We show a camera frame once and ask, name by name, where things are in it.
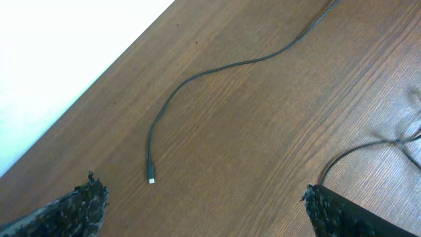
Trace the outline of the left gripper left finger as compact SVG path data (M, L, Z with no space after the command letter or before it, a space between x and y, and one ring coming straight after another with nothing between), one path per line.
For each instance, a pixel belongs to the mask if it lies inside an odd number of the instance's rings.
M71 192L1 225L2 236L96 236L103 226L109 191L93 172Z

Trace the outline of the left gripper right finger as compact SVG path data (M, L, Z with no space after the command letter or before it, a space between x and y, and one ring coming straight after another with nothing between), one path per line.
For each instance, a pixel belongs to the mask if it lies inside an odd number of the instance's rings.
M301 198L317 237L416 237L321 185Z

